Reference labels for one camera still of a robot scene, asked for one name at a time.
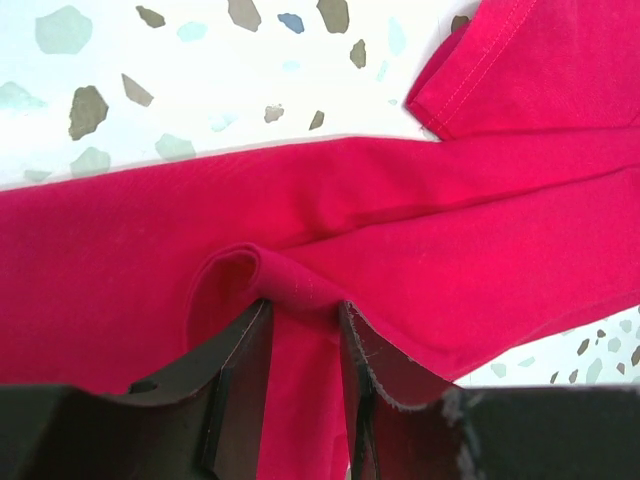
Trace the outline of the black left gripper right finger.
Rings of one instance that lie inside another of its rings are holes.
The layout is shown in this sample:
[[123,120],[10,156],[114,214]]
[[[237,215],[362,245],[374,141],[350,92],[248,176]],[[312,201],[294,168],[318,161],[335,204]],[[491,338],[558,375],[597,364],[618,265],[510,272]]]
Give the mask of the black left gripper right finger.
[[458,387],[339,308],[355,479],[635,479],[639,389]]

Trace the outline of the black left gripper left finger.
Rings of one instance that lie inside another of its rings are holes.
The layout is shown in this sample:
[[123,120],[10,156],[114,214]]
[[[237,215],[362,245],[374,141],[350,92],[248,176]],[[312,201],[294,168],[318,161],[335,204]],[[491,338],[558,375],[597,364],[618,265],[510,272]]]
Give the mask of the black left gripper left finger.
[[256,478],[272,337],[259,300],[125,394],[2,386],[2,478]]

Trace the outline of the pink t shirt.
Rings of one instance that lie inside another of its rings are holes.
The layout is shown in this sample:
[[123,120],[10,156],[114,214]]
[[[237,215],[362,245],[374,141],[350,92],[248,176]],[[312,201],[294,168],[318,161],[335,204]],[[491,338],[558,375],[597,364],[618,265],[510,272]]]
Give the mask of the pink t shirt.
[[274,304],[261,479],[348,462],[337,309],[457,379],[639,301],[639,5],[484,1],[343,138],[1,195],[1,380],[121,393]]

